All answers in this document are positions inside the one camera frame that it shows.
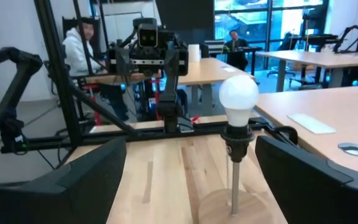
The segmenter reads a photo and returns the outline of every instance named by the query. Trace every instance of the white hoodie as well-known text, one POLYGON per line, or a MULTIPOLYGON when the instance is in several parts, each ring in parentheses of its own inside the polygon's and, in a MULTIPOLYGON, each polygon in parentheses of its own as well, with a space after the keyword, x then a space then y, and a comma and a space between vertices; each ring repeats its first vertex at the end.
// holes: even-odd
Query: white hoodie
MULTIPOLYGON (((90 42, 86 41, 86 44, 88 46, 89 54, 93 56, 93 49, 90 42)), ((72 28, 71 30, 67 31, 67 37, 63 41, 63 45, 66 48, 67 55, 65 63, 71 68, 70 76, 75 77, 89 74, 84 47, 81 41, 81 35, 78 33, 76 28, 72 28)), ((96 73, 97 69, 100 69, 101 66, 92 58, 89 60, 91 61, 93 72, 96 73)))

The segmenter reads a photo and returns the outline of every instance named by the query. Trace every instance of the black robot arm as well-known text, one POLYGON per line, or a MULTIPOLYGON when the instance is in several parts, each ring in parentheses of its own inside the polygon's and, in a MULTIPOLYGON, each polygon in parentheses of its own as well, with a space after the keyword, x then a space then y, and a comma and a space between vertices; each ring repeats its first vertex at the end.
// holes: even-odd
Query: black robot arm
POLYGON ((17 119, 16 106, 33 74, 42 67, 38 55, 23 52, 14 47, 0 50, 0 63, 10 60, 16 64, 17 72, 0 103, 0 133, 2 143, 16 153, 16 146, 26 145, 22 133, 24 123, 17 119))
POLYGON ((342 37, 339 39, 339 41, 336 43, 336 45, 334 46, 334 52, 335 53, 338 53, 338 50, 339 48, 341 47, 343 41, 345 40, 345 37, 348 33, 350 33, 350 31, 354 30, 354 29, 357 29, 358 30, 358 26, 357 25, 354 25, 354 26, 351 26, 351 27, 346 27, 345 31, 343 32, 343 35, 342 37))

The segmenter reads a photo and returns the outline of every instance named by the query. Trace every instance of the wooden table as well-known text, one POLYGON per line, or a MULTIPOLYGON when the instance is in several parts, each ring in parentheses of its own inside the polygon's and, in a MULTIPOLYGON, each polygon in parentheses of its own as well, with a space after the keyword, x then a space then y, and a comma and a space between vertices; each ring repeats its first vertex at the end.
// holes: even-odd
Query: wooden table
MULTIPOLYGON (((188 74, 184 77, 179 77, 179 85, 192 85, 191 89, 191 103, 193 106, 198 104, 198 86, 202 87, 202 102, 204 109, 204 116, 212 115, 213 101, 212 101, 212 84, 223 82, 224 80, 233 77, 234 75, 244 74, 254 77, 246 72, 243 72, 231 65, 228 65, 215 58, 202 58, 199 62, 189 62, 188 74)), ((87 83, 104 83, 112 84, 115 76, 95 76, 86 79, 87 83)))
MULTIPOLYGON (((200 122, 224 118, 205 117, 200 122)), ((137 128, 156 125, 158 122, 133 124, 137 128)), ((115 129, 101 126, 94 131, 115 129)), ((266 133, 259 131, 256 135, 266 133)), ((96 147, 79 147, 69 161, 96 147)), ((266 217, 264 224, 287 223, 262 175, 254 149, 255 141, 241 163, 240 189, 267 206, 271 217, 266 217)), ((201 200, 214 190, 226 188, 226 179, 226 147, 218 135, 127 143, 124 173, 107 223, 198 223, 201 200)))
POLYGON ((255 109, 276 126, 294 127, 301 147, 358 171, 358 156, 337 146, 342 142, 358 144, 358 86, 261 94, 255 109), (287 117, 293 113, 312 116, 335 128, 336 133, 313 134, 287 117))
POLYGON ((358 55, 332 54, 329 52, 301 52, 297 50, 257 52, 257 55, 280 59, 278 64, 277 92, 283 91, 284 89, 286 61, 331 68, 330 88, 340 87, 342 85, 343 68, 358 66, 358 55))

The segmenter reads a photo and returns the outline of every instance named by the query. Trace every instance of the white paper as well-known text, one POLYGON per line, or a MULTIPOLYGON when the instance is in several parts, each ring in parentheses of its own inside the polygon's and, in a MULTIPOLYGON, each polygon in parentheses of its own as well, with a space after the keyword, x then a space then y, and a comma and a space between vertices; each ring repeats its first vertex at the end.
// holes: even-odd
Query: white paper
POLYGON ((336 132, 333 127, 324 124, 321 121, 303 113, 287 115, 288 118, 303 126, 313 134, 332 134, 336 132))
POLYGON ((230 67, 226 67, 226 68, 223 68, 225 71, 227 71, 227 72, 235 72, 236 71, 236 69, 234 69, 234 68, 230 68, 230 67))

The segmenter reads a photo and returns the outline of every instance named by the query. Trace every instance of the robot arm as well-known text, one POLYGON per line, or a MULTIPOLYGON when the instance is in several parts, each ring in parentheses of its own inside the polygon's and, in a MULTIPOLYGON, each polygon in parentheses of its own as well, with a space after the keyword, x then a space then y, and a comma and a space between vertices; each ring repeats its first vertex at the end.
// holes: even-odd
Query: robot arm
POLYGON ((7 60, 16 64, 17 72, 0 103, 0 132, 4 146, 15 152, 16 145, 26 144, 24 123, 17 119, 16 107, 31 76, 42 67, 42 60, 38 55, 6 47, 0 50, 0 63, 7 60))
POLYGON ((335 53, 338 53, 338 50, 339 48, 341 47, 343 41, 345 40, 345 37, 348 33, 350 33, 350 31, 354 30, 354 29, 357 29, 358 30, 358 26, 357 25, 354 25, 354 26, 351 26, 351 27, 346 27, 342 37, 340 38, 340 40, 338 41, 338 43, 334 46, 334 52, 335 53))
POLYGON ((178 117, 183 116, 178 104, 178 77, 188 73, 188 50, 184 41, 173 32, 158 28, 154 18, 135 19, 133 33, 120 47, 111 49, 110 56, 117 73, 126 78, 131 75, 133 65, 146 77, 159 70, 165 71, 167 82, 165 91, 160 95, 157 112, 164 120, 164 131, 177 132, 178 117), (136 47, 124 49, 136 33, 136 47))

